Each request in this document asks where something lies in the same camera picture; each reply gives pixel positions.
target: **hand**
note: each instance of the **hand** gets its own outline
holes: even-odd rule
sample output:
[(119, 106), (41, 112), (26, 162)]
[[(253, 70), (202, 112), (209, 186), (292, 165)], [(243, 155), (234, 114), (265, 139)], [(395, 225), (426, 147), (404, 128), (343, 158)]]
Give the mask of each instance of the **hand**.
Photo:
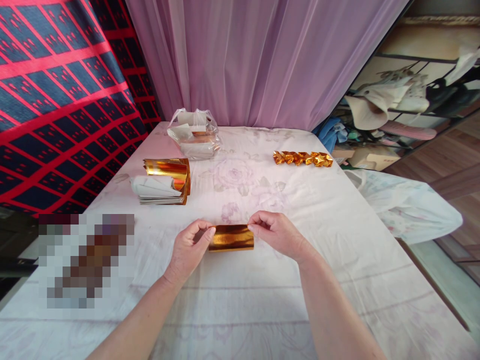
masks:
[(295, 225), (279, 212), (257, 211), (248, 220), (248, 229), (297, 263), (314, 250)]
[[(195, 235), (205, 231), (201, 238), (194, 242)], [(175, 238), (170, 264), (163, 277), (172, 284), (182, 286), (200, 264), (200, 260), (214, 238), (215, 227), (205, 220), (195, 220)]]

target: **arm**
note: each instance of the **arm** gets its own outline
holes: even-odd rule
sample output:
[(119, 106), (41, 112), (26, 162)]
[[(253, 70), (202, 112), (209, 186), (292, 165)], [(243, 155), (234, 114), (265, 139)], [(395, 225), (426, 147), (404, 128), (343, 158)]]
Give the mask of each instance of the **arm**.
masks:
[(294, 259), (317, 354), (326, 359), (385, 359), (327, 262), (281, 213), (258, 211), (248, 228)]
[[(200, 263), (215, 234), (213, 225), (196, 220), (175, 239), (170, 264), (120, 325), (88, 359), (147, 359), (185, 281)], [(198, 242), (195, 235), (206, 230)]]

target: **cardboard box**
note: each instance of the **cardboard box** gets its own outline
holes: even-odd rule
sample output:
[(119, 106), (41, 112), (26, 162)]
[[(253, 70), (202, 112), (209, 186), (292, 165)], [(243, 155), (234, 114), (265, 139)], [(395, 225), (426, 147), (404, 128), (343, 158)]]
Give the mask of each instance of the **cardboard box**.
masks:
[(358, 147), (348, 162), (354, 168), (382, 171), (399, 159), (400, 156), (391, 148), (371, 145)]
[(342, 164), (348, 158), (353, 157), (355, 154), (355, 149), (353, 149), (348, 144), (338, 144), (335, 145), (335, 148), (331, 152), (331, 157), (336, 161), (337, 164)]

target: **person's left hand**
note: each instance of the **person's left hand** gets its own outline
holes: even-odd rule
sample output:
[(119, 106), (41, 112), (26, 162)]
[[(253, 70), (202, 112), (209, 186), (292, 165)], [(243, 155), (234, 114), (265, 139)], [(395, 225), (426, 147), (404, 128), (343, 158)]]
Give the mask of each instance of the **person's left hand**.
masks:
[[(205, 233), (194, 242), (195, 235), (203, 230)], [(170, 283), (182, 286), (192, 275), (202, 260), (215, 234), (215, 227), (208, 221), (195, 220), (175, 238), (170, 264), (163, 277)]]

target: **plastic bag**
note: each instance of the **plastic bag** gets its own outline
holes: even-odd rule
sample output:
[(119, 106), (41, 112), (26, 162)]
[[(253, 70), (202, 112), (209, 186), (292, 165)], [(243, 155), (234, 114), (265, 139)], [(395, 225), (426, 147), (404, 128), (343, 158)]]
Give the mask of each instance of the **plastic bag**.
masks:
[(433, 240), (462, 225), (462, 215), (427, 183), (372, 170), (345, 170), (391, 234), (407, 244)]
[[(177, 119), (177, 126), (172, 126)], [(188, 112), (185, 108), (173, 114), (167, 129), (181, 152), (189, 159), (209, 159), (220, 149), (219, 127), (209, 110)]]

